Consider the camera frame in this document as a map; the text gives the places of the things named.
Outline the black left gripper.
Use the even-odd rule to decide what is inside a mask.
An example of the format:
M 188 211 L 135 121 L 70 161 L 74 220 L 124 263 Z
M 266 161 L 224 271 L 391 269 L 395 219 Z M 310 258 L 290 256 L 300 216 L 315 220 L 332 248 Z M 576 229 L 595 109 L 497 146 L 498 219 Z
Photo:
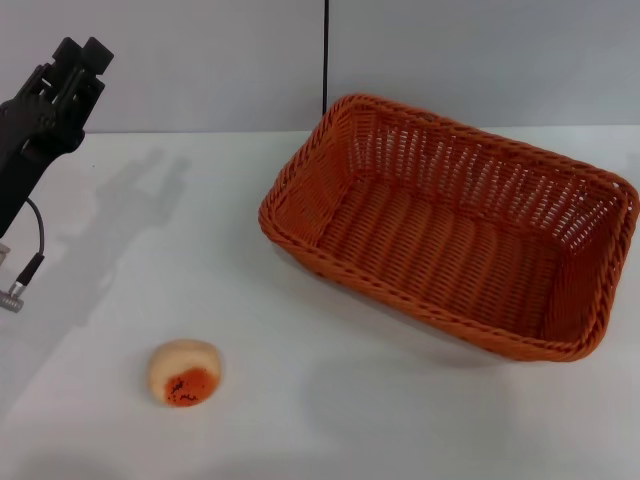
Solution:
M 99 79 L 114 58 L 95 37 L 80 46 L 65 37 L 22 86 L 23 96 L 1 104 L 1 233 L 54 160 L 83 141 L 83 127 L 105 85 Z

